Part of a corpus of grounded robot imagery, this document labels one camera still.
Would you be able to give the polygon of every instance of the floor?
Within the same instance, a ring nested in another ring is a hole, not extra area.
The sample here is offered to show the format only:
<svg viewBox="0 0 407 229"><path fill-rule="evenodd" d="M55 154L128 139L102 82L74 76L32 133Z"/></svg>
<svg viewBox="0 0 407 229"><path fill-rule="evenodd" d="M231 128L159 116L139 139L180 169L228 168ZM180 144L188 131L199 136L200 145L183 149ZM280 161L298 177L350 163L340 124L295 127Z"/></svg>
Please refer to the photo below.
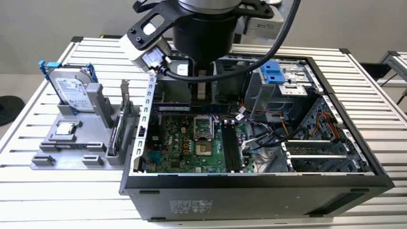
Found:
<svg viewBox="0 0 407 229"><path fill-rule="evenodd" d="M27 103L43 80L43 75L0 74L0 96L19 96ZM8 125L0 126L0 138L11 125L9 123Z"/></svg>

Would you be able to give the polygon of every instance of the hard disk label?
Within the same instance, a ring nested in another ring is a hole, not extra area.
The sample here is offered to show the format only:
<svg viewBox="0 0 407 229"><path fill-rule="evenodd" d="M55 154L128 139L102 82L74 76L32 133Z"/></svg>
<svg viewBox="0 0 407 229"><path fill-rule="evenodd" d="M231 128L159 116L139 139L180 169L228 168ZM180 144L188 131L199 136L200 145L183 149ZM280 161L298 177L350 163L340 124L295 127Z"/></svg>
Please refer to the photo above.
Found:
<svg viewBox="0 0 407 229"><path fill-rule="evenodd" d="M79 111L94 111L91 100L82 81L78 79L58 78L56 82L70 106Z"/></svg>
<svg viewBox="0 0 407 229"><path fill-rule="evenodd" d="M190 213L210 213L214 200L171 200L170 208L172 214L190 214Z"/></svg>

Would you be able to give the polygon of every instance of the white label sticker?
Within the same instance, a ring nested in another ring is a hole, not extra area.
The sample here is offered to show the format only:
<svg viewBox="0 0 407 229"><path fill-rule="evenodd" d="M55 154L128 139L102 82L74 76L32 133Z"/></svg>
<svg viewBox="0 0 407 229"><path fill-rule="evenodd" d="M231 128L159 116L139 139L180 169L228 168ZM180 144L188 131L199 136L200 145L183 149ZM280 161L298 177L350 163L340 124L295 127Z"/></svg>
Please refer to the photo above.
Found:
<svg viewBox="0 0 407 229"><path fill-rule="evenodd" d="M176 68L176 73L179 75L188 75L188 65L187 64L180 64Z"/></svg>
<svg viewBox="0 0 407 229"><path fill-rule="evenodd" d="M58 78L56 82L70 106L79 111L94 111L82 81L78 79Z"/></svg>
<svg viewBox="0 0 407 229"><path fill-rule="evenodd" d="M246 111L246 107L243 106L243 107L240 107L239 112L243 114L244 111Z"/></svg>
<svg viewBox="0 0 407 229"><path fill-rule="evenodd" d="M236 116L238 121L240 121L243 118L244 118L244 114L239 114L239 115Z"/></svg>
<svg viewBox="0 0 407 229"><path fill-rule="evenodd" d="M71 148L71 146L67 145L56 145L58 148Z"/></svg>
<svg viewBox="0 0 407 229"><path fill-rule="evenodd" d="M212 199L170 201L170 208L172 214L210 213L212 205L214 205Z"/></svg>

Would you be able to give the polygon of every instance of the robotic arm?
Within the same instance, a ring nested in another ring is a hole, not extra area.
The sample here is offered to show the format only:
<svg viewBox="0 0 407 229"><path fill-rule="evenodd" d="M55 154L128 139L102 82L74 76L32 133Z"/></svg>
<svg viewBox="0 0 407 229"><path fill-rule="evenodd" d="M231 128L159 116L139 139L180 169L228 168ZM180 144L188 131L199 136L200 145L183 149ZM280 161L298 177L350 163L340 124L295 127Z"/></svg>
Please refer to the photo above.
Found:
<svg viewBox="0 0 407 229"><path fill-rule="evenodd" d="M267 55L244 69L212 75L212 61L231 50L239 18L244 17L246 22L254 18L282 21L278 11L260 0L164 0L144 5L146 1L139 0L134 5L136 12L150 12L120 40L124 52L144 71L155 70L191 83L227 79L259 68L274 56L286 39L300 3L300 0L294 0L280 36ZM163 23L158 26L151 23L155 17L163 18ZM171 48L163 33L170 28L174 28L175 48L190 57L188 76L171 72L167 66Z"/></svg>

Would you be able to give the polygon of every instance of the motherboard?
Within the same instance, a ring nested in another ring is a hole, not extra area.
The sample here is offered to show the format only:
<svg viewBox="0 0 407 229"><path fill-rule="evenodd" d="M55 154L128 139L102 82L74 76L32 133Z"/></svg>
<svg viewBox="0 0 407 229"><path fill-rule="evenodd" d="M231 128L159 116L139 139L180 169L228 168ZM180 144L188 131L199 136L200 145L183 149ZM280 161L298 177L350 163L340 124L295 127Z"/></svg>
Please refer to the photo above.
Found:
<svg viewBox="0 0 407 229"><path fill-rule="evenodd" d="M230 136L223 136L224 120L208 116L179 118L168 116L163 129L163 144L160 150L148 151L148 173L226 173L231 160L239 161L235 151L232 157L226 155L230 145L239 145L246 140L243 123L231 125L235 142ZM251 159L242 167L244 173L254 172Z"/></svg>

